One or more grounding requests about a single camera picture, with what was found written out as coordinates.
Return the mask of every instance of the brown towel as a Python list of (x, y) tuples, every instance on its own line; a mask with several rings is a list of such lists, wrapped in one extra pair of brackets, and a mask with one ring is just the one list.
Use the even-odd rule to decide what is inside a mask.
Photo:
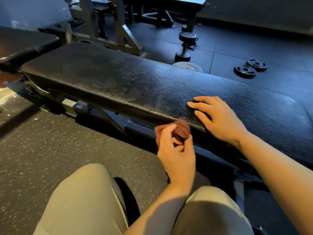
[(175, 137), (179, 142), (184, 143), (185, 139), (189, 138), (190, 127), (186, 121), (177, 120), (174, 123), (163, 124), (163, 125), (155, 127), (155, 129), (154, 129), (156, 136), (157, 136), (156, 137), (156, 139), (157, 139), (156, 144), (158, 147), (160, 146), (160, 139), (161, 139), (162, 130), (164, 130), (167, 126), (172, 125), (172, 124), (177, 125), (176, 129), (173, 131), (173, 137)]

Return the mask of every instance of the khaki trousers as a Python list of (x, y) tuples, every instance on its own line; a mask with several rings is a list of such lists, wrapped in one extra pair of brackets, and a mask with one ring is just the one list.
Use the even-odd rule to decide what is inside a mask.
[[(100, 164), (81, 167), (56, 188), (34, 235), (120, 235), (128, 229), (122, 193)], [(173, 234), (253, 235), (248, 219), (222, 190), (203, 186), (181, 210)]]

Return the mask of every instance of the speckled rubber flooring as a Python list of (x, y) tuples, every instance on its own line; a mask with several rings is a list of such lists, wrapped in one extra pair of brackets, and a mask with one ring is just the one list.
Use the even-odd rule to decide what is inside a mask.
[[(0, 104), (0, 234), (32, 234), (54, 189), (88, 163), (122, 178), (141, 213), (166, 188), (155, 154), (39, 110), (18, 95)], [(209, 185), (201, 174), (196, 178), (194, 190)]]

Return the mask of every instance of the rubber gym floor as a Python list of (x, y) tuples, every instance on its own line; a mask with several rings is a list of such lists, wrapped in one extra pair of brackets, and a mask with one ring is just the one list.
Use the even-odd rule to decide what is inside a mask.
[[(147, 58), (173, 64), (176, 51), (182, 48), (176, 28), (157, 28), (136, 23), (132, 33), (149, 53)], [(107, 35), (113, 38), (114, 27), (107, 20)], [(291, 96), (312, 116), (313, 41), (287, 32), (226, 23), (196, 25), (199, 38), (190, 62), (205, 73)], [(238, 77), (233, 67), (247, 59), (265, 61), (269, 68), (253, 79)], [(113, 129), (101, 124), (78, 123), (65, 115), (39, 110), (20, 95), (1, 100), (1, 234), (32, 234), (54, 189), (75, 170), (88, 163), (101, 163), (121, 186), (127, 184), (138, 208), (132, 218), (143, 213), (166, 188), (167, 176), (155, 155), (155, 149), (131, 145)], [(202, 185), (231, 190), (231, 172), (197, 158), (193, 191)], [(245, 189), (245, 212), (254, 226), (269, 234), (298, 234), (270, 193)]]

